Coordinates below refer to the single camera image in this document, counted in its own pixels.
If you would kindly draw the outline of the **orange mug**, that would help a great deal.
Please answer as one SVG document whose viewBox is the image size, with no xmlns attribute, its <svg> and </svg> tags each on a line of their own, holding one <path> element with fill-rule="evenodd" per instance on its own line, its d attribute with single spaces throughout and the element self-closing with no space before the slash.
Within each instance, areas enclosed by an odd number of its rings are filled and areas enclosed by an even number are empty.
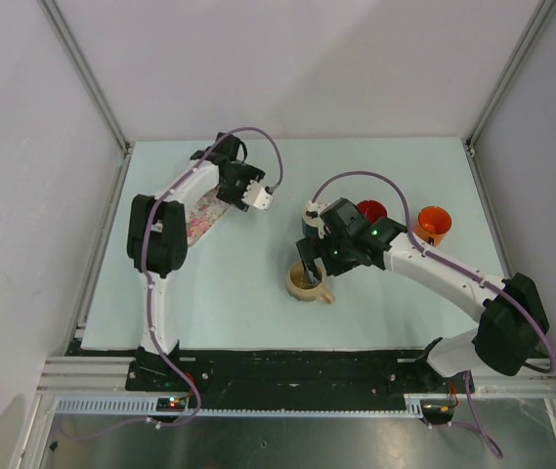
<svg viewBox="0 0 556 469">
<path fill-rule="evenodd" d="M 420 210 L 413 225 L 413 233 L 435 247 L 439 246 L 452 227 L 452 218 L 439 206 L 427 206 Z"/>
</svg>

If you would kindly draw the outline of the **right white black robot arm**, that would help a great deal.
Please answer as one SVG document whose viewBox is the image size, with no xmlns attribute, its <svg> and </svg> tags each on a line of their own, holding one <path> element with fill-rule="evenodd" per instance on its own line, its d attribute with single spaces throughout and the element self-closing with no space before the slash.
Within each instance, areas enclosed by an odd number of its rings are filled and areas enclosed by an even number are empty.
<svg viewBox="0 0 556 469">
<path fill-rule="evenodd" d="M 318 285 L 356 267 L 375 267 L 409 278 L 458 307 L 477 327 L 431 342 L 418 358 L 418 384 L 440 391 L 459 372 L 489 368 L 506 376 L 528 366 L 549 324 L 535 282 L 484 275 L 415 238 L 388 217 L 370 222 L 350 200 L 309 201 L 304 236 L 296 246 L 305 279 Z"/>
</svg>

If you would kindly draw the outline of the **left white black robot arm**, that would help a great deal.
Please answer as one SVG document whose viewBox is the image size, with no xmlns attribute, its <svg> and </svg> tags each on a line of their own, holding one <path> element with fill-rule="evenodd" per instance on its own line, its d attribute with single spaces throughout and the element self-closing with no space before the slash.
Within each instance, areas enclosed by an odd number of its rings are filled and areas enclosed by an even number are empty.
<svg viewBox="0 0 556 469">
<path fill-rule="evenodd" d="M 264 186 L 265 172 L 248 164 L 247 155 L 239 137 L 220 133 L 212 146 L 192 155 L 182 174 L 164 190 L 133 198 L 126 251 L 144 276 L 141 348 L 145 352 L 168 355 L 179 343 L 170 285 L 187 259 L 191 239 L 201 237 L 211 226 L 201 223 L 190 234 L 193 216 L 221 216 L 230 207 L 242 212 L 270 208 L 273 195 Z"/>
</svg>

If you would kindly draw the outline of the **cream beige mug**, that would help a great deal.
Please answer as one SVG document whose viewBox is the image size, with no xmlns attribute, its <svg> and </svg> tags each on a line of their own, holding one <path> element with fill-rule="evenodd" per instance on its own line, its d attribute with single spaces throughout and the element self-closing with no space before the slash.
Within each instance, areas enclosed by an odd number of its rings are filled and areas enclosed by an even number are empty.
<svg viewBox="0 0 556 469">
<path fill-rule="evenodd" d="M 315 283 L 310 283 L 308 274 L 301 262 L 296 262 L 288 270 L 285 277 L 285 288 L 287 293 L 297 301 L 318 302 L 325 305 L 333 305 L 335 296 L 330 290 L 325 269 L 316 265 L 321 279 Z"/>
</svg>

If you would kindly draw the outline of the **red mug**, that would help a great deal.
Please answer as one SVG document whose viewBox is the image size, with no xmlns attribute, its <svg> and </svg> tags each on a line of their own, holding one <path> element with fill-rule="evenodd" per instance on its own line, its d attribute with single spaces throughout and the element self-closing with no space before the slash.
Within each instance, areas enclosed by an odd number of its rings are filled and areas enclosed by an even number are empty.
<svg viewBox="0 0 556 469">
<path fill-rule="evenodd" d="M 376 200 L 363 200 L 357 204 L 357 208 L 371 224 L 387 217 L 386 207 Z"/>
</svg>

